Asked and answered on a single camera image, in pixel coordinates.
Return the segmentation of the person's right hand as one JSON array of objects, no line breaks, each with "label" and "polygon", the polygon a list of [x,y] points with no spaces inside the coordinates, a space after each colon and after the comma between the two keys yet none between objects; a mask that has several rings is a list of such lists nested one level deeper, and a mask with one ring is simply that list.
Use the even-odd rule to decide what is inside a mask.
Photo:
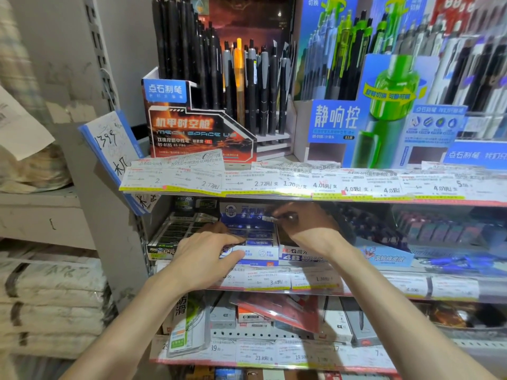
[{"label": "person's right hand", "polygon": [[272,212],[276,217],[298,217],[301,231],[288,235],[309,253],[320,255],[328,262],[342,263],[361,257],[358,249],[347,242],[339,232],[338,223],[314,202],[289,202]]}]

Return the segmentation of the blue eraser display box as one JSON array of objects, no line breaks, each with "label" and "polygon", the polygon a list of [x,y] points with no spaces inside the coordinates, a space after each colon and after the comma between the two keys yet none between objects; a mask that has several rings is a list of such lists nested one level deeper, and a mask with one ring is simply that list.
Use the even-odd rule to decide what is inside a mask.
[{"label": "blue eraser display box", "polygon": [[244,251],[240,264],[261,267],[279,265],[279,242],[275,223],[266,221],[267,204],[245,202],[221,202],[220,220],[232,235],[244,239],[237,245],[225,246],[221,257],[235,250]]}]

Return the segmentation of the person's left forearm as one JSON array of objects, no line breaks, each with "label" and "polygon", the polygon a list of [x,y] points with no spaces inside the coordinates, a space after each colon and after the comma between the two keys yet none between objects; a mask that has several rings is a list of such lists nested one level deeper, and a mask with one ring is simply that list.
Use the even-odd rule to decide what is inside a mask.
[{"label": "person's left forearm", "polygon": [[132,380],[137,366],[191,279],[168,267],[141,291],[59,380]]}]

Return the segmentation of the person's right forearm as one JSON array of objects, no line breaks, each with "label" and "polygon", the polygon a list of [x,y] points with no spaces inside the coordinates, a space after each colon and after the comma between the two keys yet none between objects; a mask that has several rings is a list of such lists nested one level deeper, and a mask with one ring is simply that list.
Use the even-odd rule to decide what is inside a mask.
[{"label": "person's right forearm", "polygon": [[358,249],[333,241],[326,253],[403,380],[497,380],[427,320]]}]

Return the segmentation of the black eraser display box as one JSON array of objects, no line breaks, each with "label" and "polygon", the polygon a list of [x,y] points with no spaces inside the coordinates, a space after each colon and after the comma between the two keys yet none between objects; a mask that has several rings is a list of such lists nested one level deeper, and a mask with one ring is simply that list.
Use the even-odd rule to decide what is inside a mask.
[{"label": "black eraser display box", "polygon": [[182,239],[193,235],[205,223],[217,221],[218,217],[202,212],[172,212],[146,246],[149,260],[172,260]]}]

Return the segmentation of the white packet with green print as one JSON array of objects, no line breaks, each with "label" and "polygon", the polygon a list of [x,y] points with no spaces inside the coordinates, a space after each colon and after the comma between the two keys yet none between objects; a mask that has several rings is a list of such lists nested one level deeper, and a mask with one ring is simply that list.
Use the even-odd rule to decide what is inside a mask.
[{"label": "white packet with green print", "polygon": [[166,357],[206,350],[211,343],[210,310],[205,292],[190,292],[173,308],[171,332]]}]

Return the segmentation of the grey pen box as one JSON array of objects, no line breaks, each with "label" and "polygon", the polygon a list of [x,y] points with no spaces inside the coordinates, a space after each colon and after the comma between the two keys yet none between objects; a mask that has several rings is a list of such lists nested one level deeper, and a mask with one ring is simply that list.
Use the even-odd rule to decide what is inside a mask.
[{"label": "grey pen box", "polygon": [[352,346],[359,348],[382,345],[377,333],[357,301],[352,297],[341,296],[340,302],[352,331]]}]

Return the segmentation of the row of white price labels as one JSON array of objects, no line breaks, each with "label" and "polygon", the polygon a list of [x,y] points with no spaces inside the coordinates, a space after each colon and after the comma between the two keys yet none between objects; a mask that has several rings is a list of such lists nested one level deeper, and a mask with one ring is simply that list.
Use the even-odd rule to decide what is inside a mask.
[{"label": "row of white price labels", "polygon": [[[507,305],[506,277],[478,277],[381,270],[380,273],[412,300],[469,301]],[[342,277],[326,263],[310,267],[257,267],[238,264],[211,290],[352,296]]]}]

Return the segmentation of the orange pen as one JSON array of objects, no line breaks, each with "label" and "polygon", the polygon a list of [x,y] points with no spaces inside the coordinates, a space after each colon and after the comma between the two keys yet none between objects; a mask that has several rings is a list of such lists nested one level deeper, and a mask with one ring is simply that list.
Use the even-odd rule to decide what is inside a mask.
[{"label": "orange pen", "polygon": [[237,121],[245,126],[245,101],[244,101],[244,50],[241,38],[237,38],[233,50],[233,69],[236,83]]}]

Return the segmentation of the blue notebook with handwritten sheet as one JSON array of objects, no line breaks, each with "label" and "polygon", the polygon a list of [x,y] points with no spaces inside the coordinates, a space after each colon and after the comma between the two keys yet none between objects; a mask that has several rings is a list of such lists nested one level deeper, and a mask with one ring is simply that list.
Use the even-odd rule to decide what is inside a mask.
[{"label": "blue notebook with handwritten sheet", "polygon": [[78,130],[119,189],[131,162],[144,158],[123,112],[114,110]]}]

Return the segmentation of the row of green black pens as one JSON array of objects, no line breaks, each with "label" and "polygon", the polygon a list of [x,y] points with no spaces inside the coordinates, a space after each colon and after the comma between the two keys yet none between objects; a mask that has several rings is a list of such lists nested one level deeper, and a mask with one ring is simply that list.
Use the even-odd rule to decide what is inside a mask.
[{"label": "row of green black pens", "polygon": [[355,18],[352,10],[339,16],[343,11],[336,6],[323,12],[310,34],[301,63],[301,100],[355,100],[366,56],[385,51],[393,11],[382,14],[376,29],[366,10]]}]

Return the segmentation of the grey wooden shelf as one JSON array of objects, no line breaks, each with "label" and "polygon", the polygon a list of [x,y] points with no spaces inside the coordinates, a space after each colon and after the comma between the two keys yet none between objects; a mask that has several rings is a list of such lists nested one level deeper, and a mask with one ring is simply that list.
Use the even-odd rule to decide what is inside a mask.
[{"label": "grey wooden shelf", "polygon": [[28,194],[0,192],[0,237],[96,249],[74,186]]}]

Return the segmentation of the beige wrapped bundle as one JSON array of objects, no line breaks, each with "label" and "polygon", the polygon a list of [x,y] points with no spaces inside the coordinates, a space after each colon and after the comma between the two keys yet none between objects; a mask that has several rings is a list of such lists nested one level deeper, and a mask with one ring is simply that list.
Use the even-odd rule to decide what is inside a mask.
[{"label": "beige wrapped bundle", "polygon": [[50,144],[22,160],[16,160],[0,146],[0,192],[27,194],[53,191],[72,182],[59,145]]}]

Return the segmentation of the grey metal shelf upright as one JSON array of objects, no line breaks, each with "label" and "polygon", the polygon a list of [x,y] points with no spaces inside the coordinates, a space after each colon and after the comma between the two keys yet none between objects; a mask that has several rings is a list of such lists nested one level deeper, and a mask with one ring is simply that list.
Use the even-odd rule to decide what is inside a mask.
[{"label": "grey metal shelf upright", "polygon": [[[85,0],[97,28],[106,108],[120,109],[132,127],[145,126],[142,77],[157,63],[151,0]],[[98,203],[86,211],[93,240],[113,289],[137,287],[149,276],[144,257],[143,218],[137,218],[113,180],[96,161]]]}]

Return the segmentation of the plaid cloth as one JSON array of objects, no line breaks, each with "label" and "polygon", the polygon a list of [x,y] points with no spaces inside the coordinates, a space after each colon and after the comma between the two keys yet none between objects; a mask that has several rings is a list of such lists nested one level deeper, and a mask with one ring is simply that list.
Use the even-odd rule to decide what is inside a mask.
[{"label": "plaid cloth", "polygon": [[53,124],[8,0],[0,0],[0,84],[40,124]]}]

